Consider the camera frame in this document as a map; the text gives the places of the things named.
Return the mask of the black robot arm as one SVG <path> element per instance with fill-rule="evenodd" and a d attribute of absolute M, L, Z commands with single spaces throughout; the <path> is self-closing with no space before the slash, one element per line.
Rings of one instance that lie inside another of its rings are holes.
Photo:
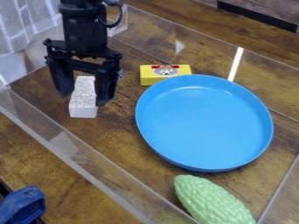
<path fill-rule="evenodd" d="M 120 0 L 60 0 L 64 40 L 46 38 L 45 64 L 61 96 L 74 90 L 73 72 L 94 76 L 96 105 L 102 107 L 114 96 L 123 75 L 123 54 L 108 48 L 108 28 L 123 18 Z"/>

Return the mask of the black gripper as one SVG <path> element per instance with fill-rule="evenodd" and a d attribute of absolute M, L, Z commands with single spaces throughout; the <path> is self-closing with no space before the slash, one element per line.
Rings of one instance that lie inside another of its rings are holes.
<path fill-rule="evenodd" d="M 113 71 L 97 71 L 94 80 L 96 105 L 102 107 L 114 97 L 117 81 L 124 71 L 118 70 L 121 54 L 108 48 L 108 28 L 118 25 L 123 18 L 121 3 L 60 3 L 64 40 L 46 38 L 45 56 L 50 78 L 61 97 L 74 88 L 70 58 L 104 58 Z"/>

